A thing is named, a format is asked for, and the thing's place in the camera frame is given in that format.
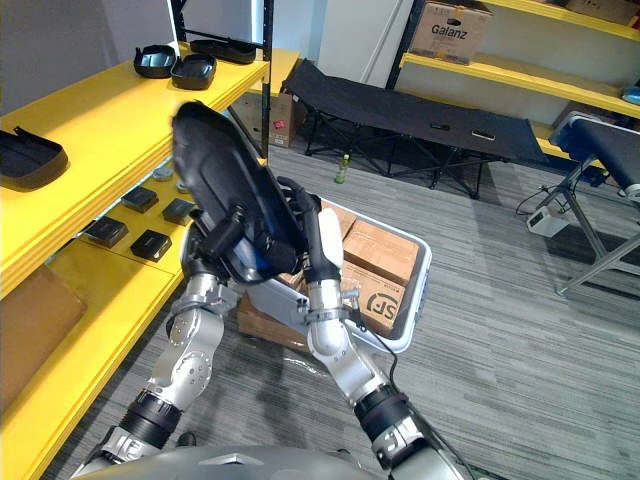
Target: cardboard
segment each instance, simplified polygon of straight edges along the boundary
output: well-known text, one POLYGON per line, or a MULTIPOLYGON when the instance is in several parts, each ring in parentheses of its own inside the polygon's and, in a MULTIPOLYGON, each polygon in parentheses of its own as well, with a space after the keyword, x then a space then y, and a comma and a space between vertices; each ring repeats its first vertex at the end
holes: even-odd
POLYGON ((257 310, 247 295, 242 297, 240 301, 236 318, 238 330, 241 333, 263 338, 300 352, 310 353, 307 339, 303 335, 257 310))
POLYGON ((336 205, 332 205, 325 200, 321 199, 321 203, 322 203, 323 210, 325 208, 330 208, 331 210, 336 212, 336 215, 338 216, 338 221, 340 222, 340 231, 342 232, 342 238, 343 239, 346 238, 346 236, 349 234, 349 231, 351 230, 351 227, 355 223, 358 216, 355 213, 345 210, 344 208, 340 208, 336 205))
POLYGON ((569 0, 567 9, 609 22, 628 25, 640 10, 640 5, 628 0, 569 0))
MULTIPOLYGON (((233 108, 245 124, 249 132, 258 141, 262 138, 262 97, 257 93, 245 93, 234 104, 233 108)), ((271 97, 269 113, 269 143, 289 148, 296 130, 304 122, 306 109, 300 102, 295 102, 288 93, 280 93, 271 97)))
POLYGON ((0 409, 5 410, 86 311, 62 279, 39 267, 0 302, 0 409))
POLYGON ((393 232, 356 220, 343 242, 344 258, 406 287, 418 256, 418 245, 393 232))
POLYGON ((409 51, 468 64, 480 47, 492 16, 482 2, 427 1, 409 51))
POLYGON ((304 283, 304 273, 300 270, 295 275, 291 275, 290 273, 281 273, 276 277, 276 279, 285 284, 289 288, 293 288, 294 290, 300 292, 301 284, 304 283))
POLYGON ((349 262, 342 266, 343 290, 360 290, 360 313, 367 327, 388 337, 393 330, 404 287, 349 262))

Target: black folding cot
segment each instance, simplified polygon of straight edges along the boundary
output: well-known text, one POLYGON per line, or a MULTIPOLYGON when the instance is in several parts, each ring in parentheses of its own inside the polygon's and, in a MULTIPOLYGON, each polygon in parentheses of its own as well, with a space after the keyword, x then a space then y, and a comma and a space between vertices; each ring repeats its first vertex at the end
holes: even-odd
POLYGON ((435 188, 442 174, 447 174, 472 198, 478 197, 484 163, 495 160, 544 162, 528 120, 327 76, 308 60, 298 66, 284 87, 299 97, 313 115, 307 155, 337 149, 341 153, 361 155, 382 175, 431 173, 431 188, 435 188), (352 128, 337 127, 337 120, 347 122, 352 128), (330 145, 312 149, 320 125, 328 127, 334 134, 333 140, 330 145), (401 140, 415 146, 430 160, 430 166, 392 172, 395 146, 401 140), (386 168, 367 152, 368 147, 377 142, 393 142, 386 168), (448 152, 438 158, 426 142, 445 145, 448 152), (475 189, 452 170, 467 165, 478 165, 475 189))

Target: white device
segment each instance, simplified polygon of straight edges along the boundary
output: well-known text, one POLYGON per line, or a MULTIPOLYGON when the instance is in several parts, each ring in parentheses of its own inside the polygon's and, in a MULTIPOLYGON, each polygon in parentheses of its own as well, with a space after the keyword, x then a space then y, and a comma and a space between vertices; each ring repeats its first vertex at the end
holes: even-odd
POLYGON ((530 232, 551 238, 564 227, 569 225, 559 213, 540 207, 527 218, 527 228, 530 232))

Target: black padded bench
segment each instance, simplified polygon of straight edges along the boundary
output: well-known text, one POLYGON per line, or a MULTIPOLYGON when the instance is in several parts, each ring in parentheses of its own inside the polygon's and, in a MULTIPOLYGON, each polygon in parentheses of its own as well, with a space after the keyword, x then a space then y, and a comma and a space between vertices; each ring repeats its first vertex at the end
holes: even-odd
POLYGON ((596 159, 604 165, 621 188, 627 200, 640 205, 640 132, 603 123, 580 114, 570 114, 556 129, 551 143, 558 145, 580 165, 570 172, 562 183, 549 193, 537 208, 548 205, 558 195, 563 195, 580 222, 589 243, 596 253, 595 263, 581 275, 572 278, 556 289, 563 294, 567 289, 588 281, 607 269, 622 270, 640 275, 640 267, 621 259, 640 246, 640 232, 615 250, 608 252, 602 240, 591 226, 574 195, 574 182, 596 159))

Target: black plastic tray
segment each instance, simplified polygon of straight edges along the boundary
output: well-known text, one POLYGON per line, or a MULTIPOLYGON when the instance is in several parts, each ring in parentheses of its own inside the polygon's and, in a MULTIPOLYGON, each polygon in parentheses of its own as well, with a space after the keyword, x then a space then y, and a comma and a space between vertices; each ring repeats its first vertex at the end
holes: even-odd
POLYGON ((171 69, 171 81, 185 90, 206 90, 216 73, 216 59, 211 55, 195 53, 178 58, 171 69))
POLYGON ((256 59, 256 47, 243 45, 231 39, 193 40, 189 46, 194 53, 205 53, 243 65, 252 63, 256 59))
POLYGON ((147 78, 169 78, 176 62, 176 52, 169 45, 149 45, 136 48, 133 68, 147 78))
POLYGON ((0 185, 25 192, 58 178, 69 159, 62 145, 20 127, 15 135, 0 130, 0 185))

